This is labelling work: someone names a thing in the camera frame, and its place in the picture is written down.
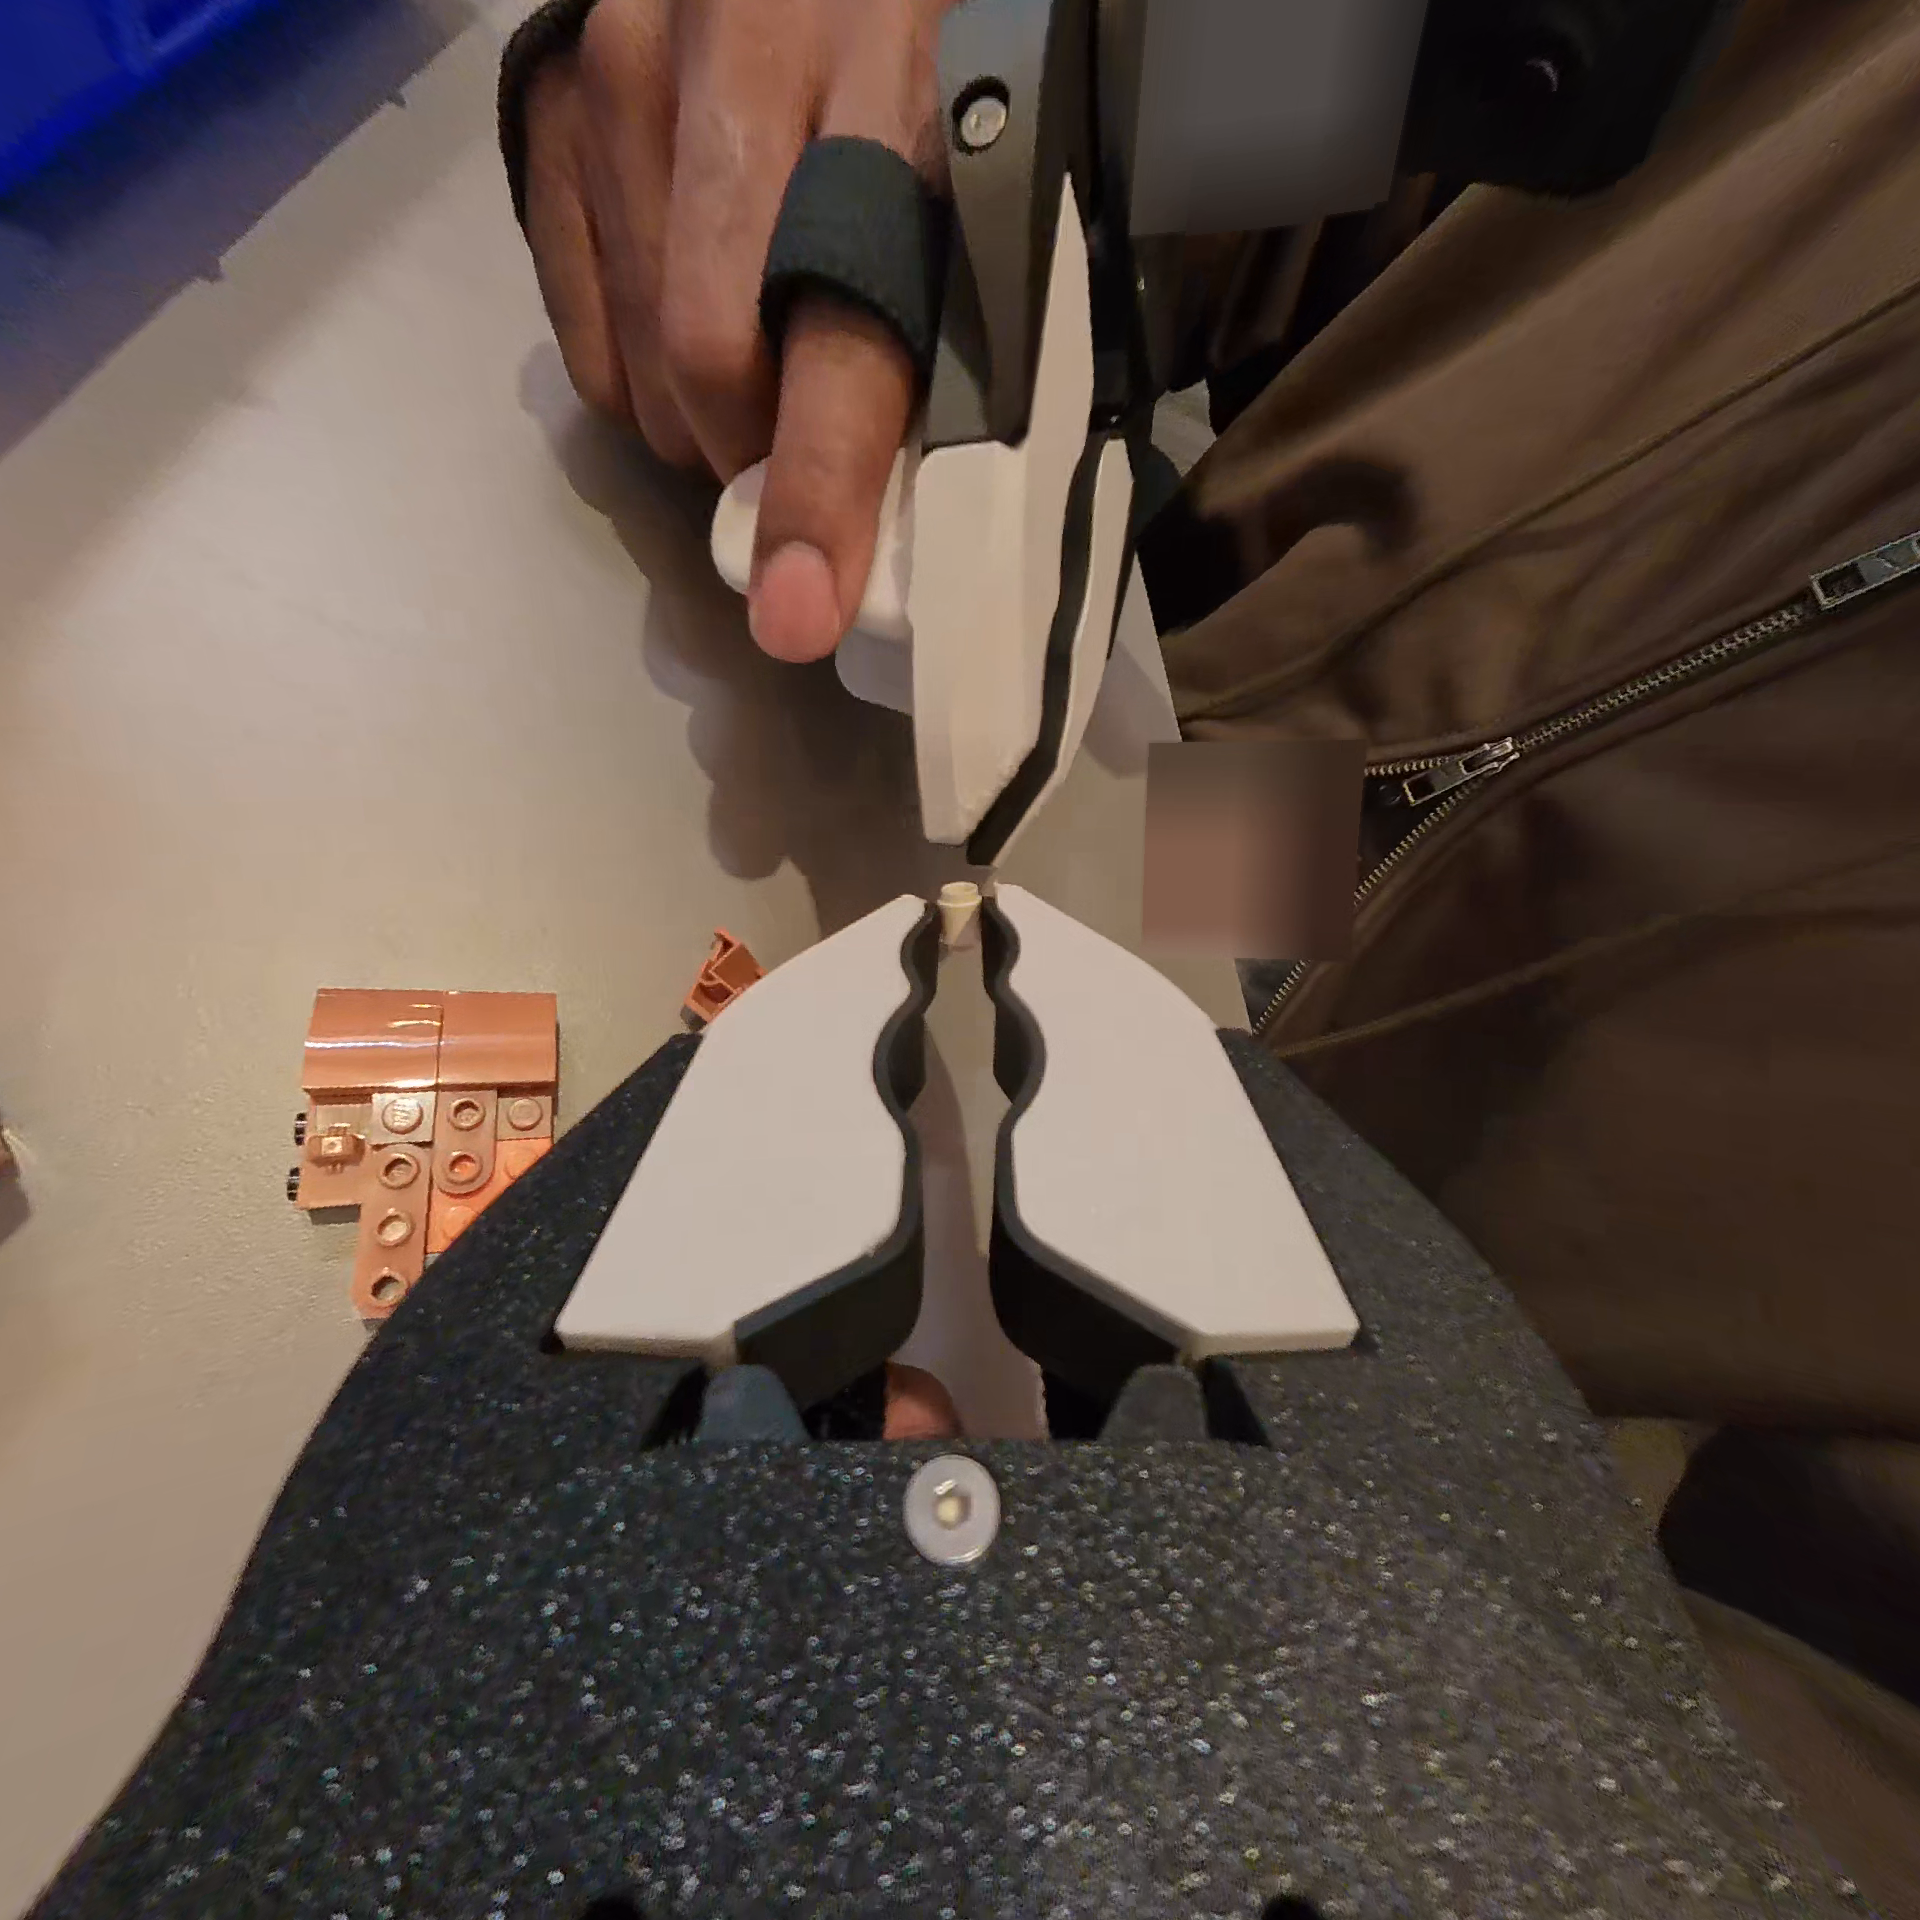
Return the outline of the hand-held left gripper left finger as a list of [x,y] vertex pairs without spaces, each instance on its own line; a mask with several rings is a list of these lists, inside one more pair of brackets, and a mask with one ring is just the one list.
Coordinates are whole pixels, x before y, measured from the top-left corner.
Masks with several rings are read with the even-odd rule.
[[555,1338],[694,1361],[886,1361],[919,1316],[910,1106],[937,909],[900,894],[699,1037]]

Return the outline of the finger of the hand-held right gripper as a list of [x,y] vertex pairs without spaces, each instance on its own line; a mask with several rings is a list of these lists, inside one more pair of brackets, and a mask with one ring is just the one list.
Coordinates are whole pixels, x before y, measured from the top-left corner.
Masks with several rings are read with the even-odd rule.
[[979,869],[1002,865],[1084,745],[1134,560],[1137,483],[1127,449],[1123,433],[1096,433],[1073,468],[1060,525],[1060,590],[1040,642],[1038,735],[965,838],[965,859]]
[[1065,184],[1026,438],[926,449],[916,463],[910,670],[919,825],[933,845],[1007,848],[1023,828],[1015,782],[1040,740],[1086,433],[1090,253]]

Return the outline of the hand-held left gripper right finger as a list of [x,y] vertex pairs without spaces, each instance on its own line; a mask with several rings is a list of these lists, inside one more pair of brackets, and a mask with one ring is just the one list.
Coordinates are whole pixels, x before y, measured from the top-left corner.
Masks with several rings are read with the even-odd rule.
[[1023,1355],[1349,1349],[1357,1312],[1209,1012],[1009,883],[979,961],[1007,1094],[989,1290]]

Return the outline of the small brown brick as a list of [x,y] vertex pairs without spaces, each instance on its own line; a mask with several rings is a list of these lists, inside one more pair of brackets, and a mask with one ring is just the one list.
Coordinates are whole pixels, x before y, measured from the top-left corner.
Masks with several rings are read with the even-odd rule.
[[717,928],[707,954],[682,996],[682,1021],[690,1033],[707,1029],[740,993],[764,981],[755,951],[732,930]]

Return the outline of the brown brick assembly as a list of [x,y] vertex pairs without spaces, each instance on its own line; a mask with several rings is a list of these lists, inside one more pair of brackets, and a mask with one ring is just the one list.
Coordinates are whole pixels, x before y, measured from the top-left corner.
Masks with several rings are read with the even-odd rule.
[[552,993],[337,988],[312,996],[286,1199],[350,1211],[350,1300],[388,1320],[423,1266],[558,1130]]

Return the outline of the large blue storage bin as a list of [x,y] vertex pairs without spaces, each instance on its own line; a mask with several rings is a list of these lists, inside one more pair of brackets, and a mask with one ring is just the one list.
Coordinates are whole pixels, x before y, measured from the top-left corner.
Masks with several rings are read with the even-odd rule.
[[183,84],[328,51],[350,28],[441,50],[470,2],[2,2],[2,194],[88,154]]

